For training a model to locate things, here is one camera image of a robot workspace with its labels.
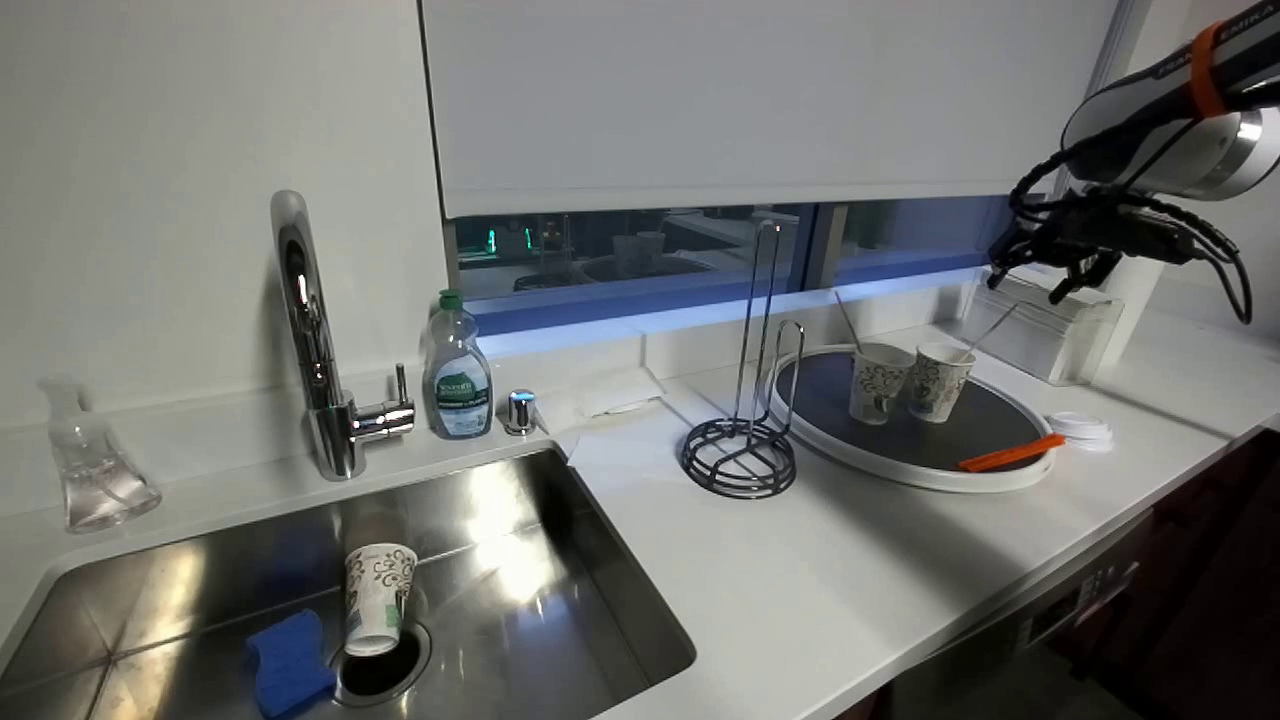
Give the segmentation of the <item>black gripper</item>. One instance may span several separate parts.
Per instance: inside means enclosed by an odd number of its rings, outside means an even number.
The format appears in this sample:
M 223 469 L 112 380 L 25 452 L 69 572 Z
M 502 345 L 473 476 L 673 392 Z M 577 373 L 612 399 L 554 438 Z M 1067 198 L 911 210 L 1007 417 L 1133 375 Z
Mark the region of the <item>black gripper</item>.
M 1067 193 L 1034 205 L 1032 179 L 1020 179 L 1007 210 L 1013 226 L 988 253 L 988 284 L 1000 284 L 1023 266 L 1048 266 L 1059 269 L 1059 279 L 1048 289 L 1052 304 L 1080 289 L 1100 289 L 1125 258 L 1162 266 L 1200 258 L 1195 226 L 1181 210 L 1162 210 L 1146 198 Z

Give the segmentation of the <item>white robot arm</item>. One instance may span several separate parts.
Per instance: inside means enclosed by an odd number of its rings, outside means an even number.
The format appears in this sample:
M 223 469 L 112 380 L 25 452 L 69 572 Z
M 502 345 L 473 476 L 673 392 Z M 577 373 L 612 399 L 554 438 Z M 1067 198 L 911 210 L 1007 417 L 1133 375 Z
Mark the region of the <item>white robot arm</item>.
M 1013 226 L 988 253 L 988 284 L 1052 266 L 1100 289 L 1125 258 L 1205 259 L 1231 314 L 1252 321 L 1238 250 L 1182 200 L 1231 200 L 1280 169 L 1280 0 L 1200 30 L 1182 50 L 1093 93 L 1059 149 L 1013 193 Z

